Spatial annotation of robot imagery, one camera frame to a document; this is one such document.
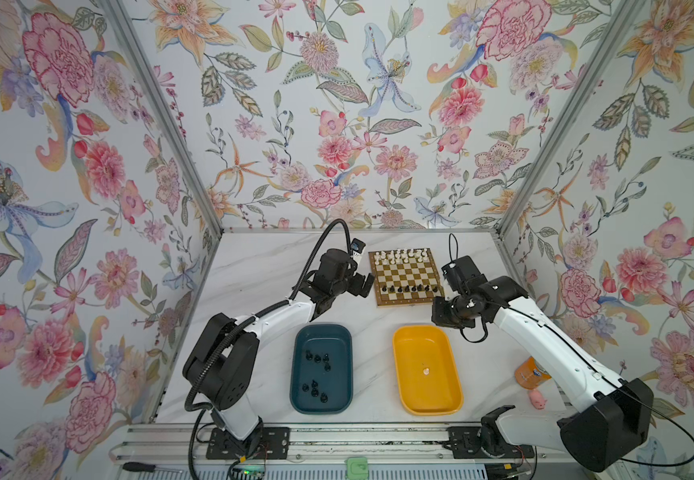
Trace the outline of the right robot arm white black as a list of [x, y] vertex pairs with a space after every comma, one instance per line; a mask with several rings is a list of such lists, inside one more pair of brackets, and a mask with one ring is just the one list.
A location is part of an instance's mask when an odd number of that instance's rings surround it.
[[489, 280], [471, 257], [453, 260], [442, 273], [454, 298], [437, 298], [432, 321], [464, 331], [494, 326], [517, 341], [549, 374], [571, 403], [564, 414], [521, 414], [504, 405], [480, 420], [477, 445], [491, 457], [514, 446], [565, 450], [582, 467], [603, 472], [648, 437], [654, 393], [598, 362], [557, 327], [515, 280]]

